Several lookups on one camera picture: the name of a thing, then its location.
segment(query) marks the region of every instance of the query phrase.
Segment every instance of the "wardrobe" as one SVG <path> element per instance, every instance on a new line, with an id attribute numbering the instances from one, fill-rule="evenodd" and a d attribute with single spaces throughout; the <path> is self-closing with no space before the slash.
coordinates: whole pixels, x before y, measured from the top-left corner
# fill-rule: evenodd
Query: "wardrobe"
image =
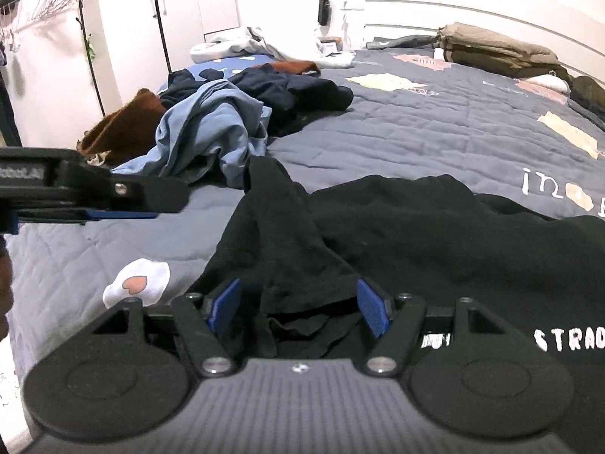
<path id="1" fill-rule="evenodd" d="M 84 11 L 101 95 L 115 103 L 117 92 L 119 105 L 192 65 L 193 45 L 240 25 L 236 0 L 84 0 Z"/>

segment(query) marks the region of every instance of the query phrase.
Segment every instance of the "black sweatshirt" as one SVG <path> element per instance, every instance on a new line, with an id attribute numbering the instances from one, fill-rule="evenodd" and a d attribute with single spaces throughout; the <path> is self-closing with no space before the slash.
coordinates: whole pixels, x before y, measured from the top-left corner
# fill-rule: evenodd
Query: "black sweatshirt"
<path id="1" fill-rule="evenodd" d="M 252 157 L 247 192 L 191 288 L 243 281 L 233 355 L 360 361 L 360 275 L 432 306 L 473 297 L 567 365 L 576 395 L 558 430 L 605 452 L 605 223 L 554 220 L 453 177 L 369 176 L 308 194 Z"/>

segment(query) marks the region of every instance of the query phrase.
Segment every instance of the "silver bolt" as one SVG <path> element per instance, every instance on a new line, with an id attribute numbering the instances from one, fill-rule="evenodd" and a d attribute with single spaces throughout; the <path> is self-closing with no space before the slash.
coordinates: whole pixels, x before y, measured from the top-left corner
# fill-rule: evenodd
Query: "silver bolt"
<path id="1" fill-rule="evenodd" d="M 397 368 L 397 362 L 388 356 L 372 357 L 365 365 L 375 373 L 388 373 Z"/>
<path id="2" fill-rule="evenodd" d="M 292 367 L 292 372 L 296 372 L 299 374 L 304 374 L 309 371 L 309 366 L 307 364 L 296 364 Z"/>
<path id="3" fill-rule="evenodd" d="M 231 370 L 231 360 L 224 356 L 211 356 L 204 360 L 202 368 L 211 374 L 225 373 Z"/>
<path id="4" fill-rule="evenodd" d="M 116 189 L 116 193 L 120 196 L 124 196 L 128 192 L 128 187 L 122 183 L 116 183 L 114 189 Z"/>

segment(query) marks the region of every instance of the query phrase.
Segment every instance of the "bed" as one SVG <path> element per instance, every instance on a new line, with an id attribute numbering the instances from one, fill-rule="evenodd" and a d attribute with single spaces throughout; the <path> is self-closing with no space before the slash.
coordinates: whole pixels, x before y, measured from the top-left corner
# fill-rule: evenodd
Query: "bed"
<path id="1" fill-rule="evenodd" d="M 324 70 L 323 77 L 352 88 L 352 106 L 275 139 L 268 154 L 308 191 L 370 174 L 450 174 L 474 192 L 502 195 L 546 216 L 605 216 L 605 132 L 562 96 L 435 62 L 432 54 L 359 51 L 353 68 Z M 251 66 L 266 57 L 208 67 L 233 71 L 243 60 Z M 197 72 L 203 68 L 196 66 Z M 168 265 L 160 303 L 183 293 L 204 270 L 242 196 L 201 185 L 177 215 L 84 226 L 29 224 L 10 237 L 10 339 L 19 379 L 105 310 L 104 288 L 132 261 Z"/>

